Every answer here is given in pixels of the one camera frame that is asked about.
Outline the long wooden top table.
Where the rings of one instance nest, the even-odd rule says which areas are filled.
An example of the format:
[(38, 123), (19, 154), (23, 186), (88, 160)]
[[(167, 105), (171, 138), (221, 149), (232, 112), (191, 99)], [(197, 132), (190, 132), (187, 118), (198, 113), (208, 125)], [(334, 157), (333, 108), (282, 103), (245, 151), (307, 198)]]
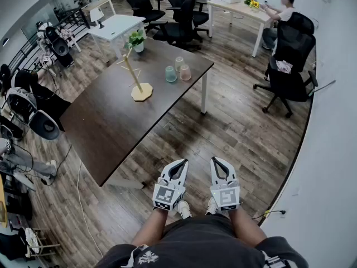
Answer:
[(233, 14), (241, 15), (243, 18), (247, 18), (259, 23), (258, 34), (252, 52), (252, 57), (256, 57), (257, 51), (260, 48), (262, 42), (263, 30), (265, 27), (270, 27), (272, 25), (273, 20), (260, 8), (259, 9), (250, 8), (243, 2), (227, 3), (222, 0), (210, 0), (207, 2), (207, 5), (208, 5), (208, 12), (209, 12), (208, 36), (210, 38), (212, 38), (213, 36), (213, 17), (214, 17), (213, 8), (230, 12), (230, 23), (232, 23)]

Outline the person's left white shoe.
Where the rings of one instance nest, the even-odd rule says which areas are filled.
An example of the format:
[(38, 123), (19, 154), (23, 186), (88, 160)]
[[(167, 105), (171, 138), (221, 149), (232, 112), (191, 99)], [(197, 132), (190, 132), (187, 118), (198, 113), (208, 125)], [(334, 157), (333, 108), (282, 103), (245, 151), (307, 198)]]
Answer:
[(181, 200), (177, 205), (177, 211), (181, 215), (182, 219), (191, 218), (192, 214), (190, 211), (190, 206), (187, 201)]

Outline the black metal railing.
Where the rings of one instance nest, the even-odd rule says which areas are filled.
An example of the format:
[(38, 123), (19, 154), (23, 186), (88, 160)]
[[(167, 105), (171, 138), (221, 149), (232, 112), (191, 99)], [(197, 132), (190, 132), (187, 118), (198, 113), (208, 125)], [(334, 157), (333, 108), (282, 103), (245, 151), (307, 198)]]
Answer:
[[(60, 30), (64, 29), (70, 34), (69, 37), (65, 38), (70, 48), (76, 47), (78, 40), (90, 29), (89, 22), (80, 7), (69, 10), (68, 15), (58, 22), (55, 27)], [(35, 63), (37, 64), (40, 61), (42, 53), (42, 49), (38, 45), (39, 40), (40, 38), (37, 36), (37, 33), (35, 33), (19, 49), (18, 53), (7, 64), (11, 72), (15, 72), (18, 69), (30, 69), (35, 67)]]

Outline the wooden cup tree stand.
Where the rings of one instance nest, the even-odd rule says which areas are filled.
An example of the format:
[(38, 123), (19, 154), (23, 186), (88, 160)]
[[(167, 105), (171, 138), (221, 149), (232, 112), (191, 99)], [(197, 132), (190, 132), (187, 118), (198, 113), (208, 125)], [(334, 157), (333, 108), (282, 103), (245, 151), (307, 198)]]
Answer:
[(153, 93), (153, 87), (149, 83), (141, 83), (139, 76), (141, 69), (134, 69), (130, 62), (131, 50), (127, 54), (122, 55), (122, 60), (117, 63), (120, 67), (130, 73), (133, 79), (133, 88), (131, 91), (131, 97), (135, 102), (143, 102), (148, 99)]

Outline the person's white shoe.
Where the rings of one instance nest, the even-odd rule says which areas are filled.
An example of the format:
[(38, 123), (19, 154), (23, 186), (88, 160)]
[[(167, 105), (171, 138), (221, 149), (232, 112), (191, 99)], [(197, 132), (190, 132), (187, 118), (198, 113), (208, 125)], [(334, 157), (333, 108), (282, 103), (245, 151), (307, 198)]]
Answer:
[(191, 218), (192, 214), (190, 211), (190, 206), (187, 201), (181, 200), (177, 205), (177, 211), (181, 215), (182, 219)]
[(215, 215), (218, 212), (218, 205), (213, 197), (210, 198), (208, 202), (208, 207), (206, 209), (206, 215)]

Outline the patterned cloth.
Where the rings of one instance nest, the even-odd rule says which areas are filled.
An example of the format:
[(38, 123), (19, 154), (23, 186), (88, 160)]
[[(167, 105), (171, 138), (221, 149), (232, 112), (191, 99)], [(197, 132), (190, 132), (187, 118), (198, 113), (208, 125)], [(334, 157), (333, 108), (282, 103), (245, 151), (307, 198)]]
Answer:
[(277, 69), (278, 71), (281, 71), (286, 74), (290, 74), (293, 68), (293, 65), (286, 62), (285, 60), (283, 61), (276, 61)]

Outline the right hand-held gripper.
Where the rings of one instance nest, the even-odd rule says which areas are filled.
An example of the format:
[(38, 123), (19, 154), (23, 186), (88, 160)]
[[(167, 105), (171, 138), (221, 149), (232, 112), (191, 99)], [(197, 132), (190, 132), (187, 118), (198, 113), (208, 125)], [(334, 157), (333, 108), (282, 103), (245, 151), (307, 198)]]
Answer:
[(238, 209), (240, 187), (233, 165), (219, 157), (212, 157), (210, 170), (212, 181), (210, 191), (218, 211)]

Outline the grey backpack rig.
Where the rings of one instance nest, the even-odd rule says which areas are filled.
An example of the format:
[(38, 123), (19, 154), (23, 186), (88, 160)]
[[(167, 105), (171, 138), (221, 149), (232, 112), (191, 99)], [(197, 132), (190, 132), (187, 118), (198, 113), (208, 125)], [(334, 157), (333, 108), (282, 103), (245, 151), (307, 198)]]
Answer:
[(73, 64), (74, 60), (69, 53), (69, 45), (60, 36), (57, 28), (47, 26), (44, 30), (44, 37), (45, 42), (49, 45), (51, 51), (63, 67), (68, 68), (71, 64)]
[(58, 138), (58, 124), (46, 112), (37, 108), (32, 92), (20, 87), (10, 88), (6, 93), (6, 102), (11, 112), (35, 134), (46, 140)]

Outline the person's dark grey shirt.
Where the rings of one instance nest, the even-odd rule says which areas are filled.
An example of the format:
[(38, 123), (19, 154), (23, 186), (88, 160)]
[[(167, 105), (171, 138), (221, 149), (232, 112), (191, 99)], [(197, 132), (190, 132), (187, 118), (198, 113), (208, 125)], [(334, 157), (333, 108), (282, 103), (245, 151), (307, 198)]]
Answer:
[(230, 220), (201, 216), (176, 221), (152, 246), (115, 245), (95, 268), (308, 268), (280, 236), (255, 247), (236, 238)]

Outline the square white table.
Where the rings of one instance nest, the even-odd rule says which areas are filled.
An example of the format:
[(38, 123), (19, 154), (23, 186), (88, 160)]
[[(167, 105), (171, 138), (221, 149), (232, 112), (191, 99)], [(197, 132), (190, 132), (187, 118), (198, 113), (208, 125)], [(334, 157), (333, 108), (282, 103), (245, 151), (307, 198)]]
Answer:
[(121, 57), (121, 49), (124, 48), (128, 41), (128, 35), (135, 30), (144, 30), (144, 18), (129, 15), (113, 15), (103, 22), (103, 28), (95, 26), (89, 30), (96, 46), (102, 54), (104, 61), (107, 63), (109, 59), (100, 44), (100, 41), (109, 42), (114, 50), (117, 58)]

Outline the white shade table lamp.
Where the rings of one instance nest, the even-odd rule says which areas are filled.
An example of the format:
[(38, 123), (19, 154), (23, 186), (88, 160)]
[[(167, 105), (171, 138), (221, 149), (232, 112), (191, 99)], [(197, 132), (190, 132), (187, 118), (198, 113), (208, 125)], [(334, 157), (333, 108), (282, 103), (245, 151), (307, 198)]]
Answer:
[(90, 19), (91, 22), (95, 22), (97, 25), (99, 25), (99, 28), (103, 28), (104, 25), (101, 22), (101, 19), (104, 17), (103, 12), (101, 11), (101, 9), (99, 7), (97, 8), (93, 8), (90, 11)]

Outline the person's right forearm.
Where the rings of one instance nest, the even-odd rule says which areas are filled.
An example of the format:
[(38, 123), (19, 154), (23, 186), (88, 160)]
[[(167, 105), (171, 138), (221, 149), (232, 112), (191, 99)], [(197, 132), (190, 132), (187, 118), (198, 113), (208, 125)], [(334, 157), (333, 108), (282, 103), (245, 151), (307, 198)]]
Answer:
[(257, 223), (245, 212), (243, 208), (228, 211), (236, 237), (251, 247), (255, 247), (267, 239)]

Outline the person's left forearm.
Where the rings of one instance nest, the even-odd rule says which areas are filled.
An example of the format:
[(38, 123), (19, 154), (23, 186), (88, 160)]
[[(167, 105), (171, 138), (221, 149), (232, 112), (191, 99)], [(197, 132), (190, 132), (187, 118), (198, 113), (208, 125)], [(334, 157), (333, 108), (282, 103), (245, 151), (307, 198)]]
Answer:
[(163, 235), (167, 216), (167, 210), (160, 208), (154, 209), (148, 219), (145, 221), (144, 225), (135, 235), (131, 244), (134, 246), (152, 246), (157, 243)]

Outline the black office chair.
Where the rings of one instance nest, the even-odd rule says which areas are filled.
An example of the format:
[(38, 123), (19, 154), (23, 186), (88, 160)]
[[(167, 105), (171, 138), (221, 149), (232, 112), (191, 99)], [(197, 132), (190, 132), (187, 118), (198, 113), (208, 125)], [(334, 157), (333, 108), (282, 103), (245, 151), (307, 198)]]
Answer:
[[(182, 14), (180, 13), (180, 8), (183, 4), (183, 0), (168, 0), (169, 3), (171, 4), (171, 10), (173, 11), (173, 20), (175, 22), (179, 22)], [(196, 3), (199, 4), (199, 10), (193, 10), (193, 23), (196, 28), (196, 31), (202, 31), (206, 32), (206, 34), (209, 34), (208, 29), (200, 28), (199, 26), (203, 25), (209, 20), (209, 14), (205, 13), (202, 11), (203, 6), (206, 4), (206, 2), (201, 2), (197, 1)]]
[[(314, 88), (318, 86), (315, 73), (308, 71), (309, 78), (303, 80), (305, 62), (316, 45), (314, 37), (314, 24), (306, 16), (294, 12), (288, 21), (281, 21), (277, 27), (276, 51), (269, 57), (269, 63), (265, 72), (265, 78), (269, 81), (269, 86), (254, 84), (253, 88), (262, 88), (274, 94), (270, 103), (262, 108), (264, 113), (279, 98), (287, 109), (286, 117), (292, 116), (292, 111), (288, 101), (306, 102), (309, 94), (306, 87), (312, 84)], [(283, 61), (293, 65), (290, 74), (278, 71), (276, 61)]]
[(23, 259), (27, 253), (27, 246), (18, 234), (0, 233), (0, 253), (10, 261)]
[(168, 7), (179, 14), (177, 22), (167, 22), (163, 20), (154, 21), (153, 24), (159, 26), (159, 30), (153, 35), (157, 41), (166, 41), (168, 44), (181, 49), (200, 50), (199, 44), (192, 44), (196, 39), (193, 9), (196, 0), (185, 0), (180, 7)]
[(143, 23), (148, 25), (144, 27), (146, 33), (151, 29), (159, 30), (158, 26), (155, 26), (153, 22), (159, 20), (165, 15), (165, 12), (161, 10), (161, 1), (155, 0), (157, 2), (157, 9), (154, 9), (151, 5), (150, 0), (127, 0), (132, 8), (133, 15), (137, 17), (143, 17)]

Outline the blue-green translucent cup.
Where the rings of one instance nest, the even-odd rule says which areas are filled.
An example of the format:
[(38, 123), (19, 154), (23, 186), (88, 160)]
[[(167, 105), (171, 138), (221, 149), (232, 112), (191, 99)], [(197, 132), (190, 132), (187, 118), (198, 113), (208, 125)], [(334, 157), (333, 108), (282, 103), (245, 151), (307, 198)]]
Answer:
[(165, 78), (169, 83), (173, 83), (177, 80), (176, 70), (173, 66), (167, 66), (165, 68)]

